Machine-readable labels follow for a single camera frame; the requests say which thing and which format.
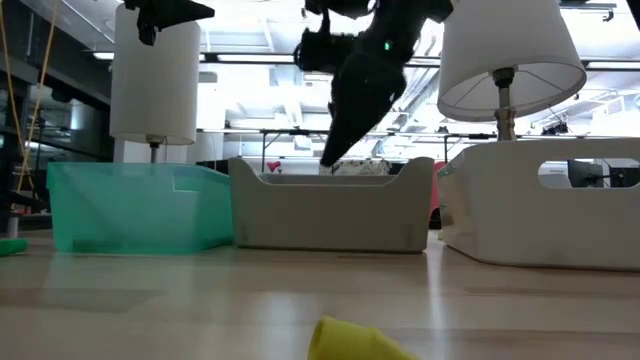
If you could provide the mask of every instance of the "yellow object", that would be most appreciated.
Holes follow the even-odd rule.
[[[324,316],[316,325],[309,345],[308,360],[417,360],[384,336],[378,329],[365,328]]]

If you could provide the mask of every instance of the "white lamp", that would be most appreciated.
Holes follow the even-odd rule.
[[[460,0],[445,22],[438,109],[451,119],[514,118],[576,94],[587,76],[557,0]]]
[[[147,46],[138,39],[137,16],[124,5],[116,10],[109,133],[149,143],[155,162],[160,144],[195,141],[200,27],[170,27]]]

